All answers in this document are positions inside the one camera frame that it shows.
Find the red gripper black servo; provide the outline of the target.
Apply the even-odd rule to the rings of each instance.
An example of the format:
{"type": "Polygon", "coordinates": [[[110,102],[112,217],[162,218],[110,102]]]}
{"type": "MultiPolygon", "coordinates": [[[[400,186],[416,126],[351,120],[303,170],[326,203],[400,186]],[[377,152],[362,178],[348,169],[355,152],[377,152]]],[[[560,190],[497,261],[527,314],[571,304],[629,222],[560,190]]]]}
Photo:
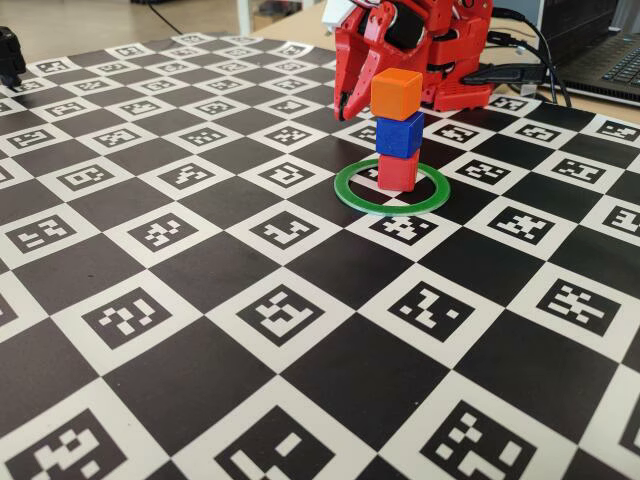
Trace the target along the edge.
{"type": "Polygon", "coordinates": [[[350,1],[335,31],[334,113],[349,120],[371,100],[373,77],[386,68],[425,70],[428,12],[414,1],[350,1]]]}

